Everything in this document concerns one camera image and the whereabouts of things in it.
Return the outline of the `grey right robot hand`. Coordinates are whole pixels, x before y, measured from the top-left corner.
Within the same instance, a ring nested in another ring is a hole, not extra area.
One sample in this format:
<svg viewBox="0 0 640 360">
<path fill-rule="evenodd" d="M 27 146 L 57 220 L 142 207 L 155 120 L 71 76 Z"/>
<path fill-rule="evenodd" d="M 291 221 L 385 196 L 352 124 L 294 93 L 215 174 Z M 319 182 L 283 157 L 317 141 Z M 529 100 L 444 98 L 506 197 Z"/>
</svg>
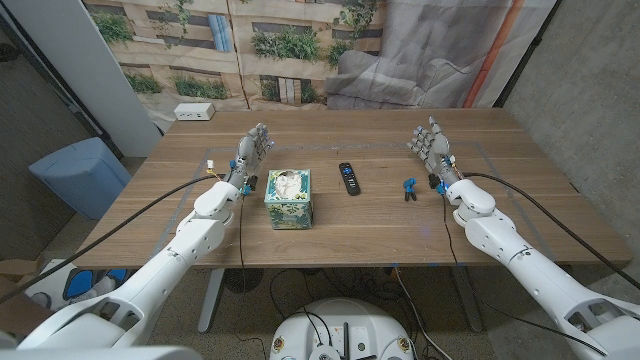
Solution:
<svg viewBox="0 0 640 360">
<path fill-rule="evenodd" d="M 450 151 L 449 141 L 434 116 L 428 118 L 427 127 L 418 126 L 407 147 L 424 163 L 432 183 L 445 187 L 463 179 L 456 168 L 455 156 Z"/>
</svg>

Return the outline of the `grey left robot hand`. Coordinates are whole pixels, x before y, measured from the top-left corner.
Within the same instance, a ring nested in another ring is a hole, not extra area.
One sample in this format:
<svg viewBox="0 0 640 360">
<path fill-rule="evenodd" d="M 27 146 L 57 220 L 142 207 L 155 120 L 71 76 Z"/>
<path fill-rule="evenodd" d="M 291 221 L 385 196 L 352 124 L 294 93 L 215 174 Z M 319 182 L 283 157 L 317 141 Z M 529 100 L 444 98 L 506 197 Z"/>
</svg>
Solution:
<svg viewBox="0 0 640 360">
<path fill-rule="evenodd" d="M 248 179 L 255 175 L 266 154 L 274 147 L 265 124 L 258 123 L 239 141 L 234 166 L 224 180 L 243 190 Z"/>
</svg>

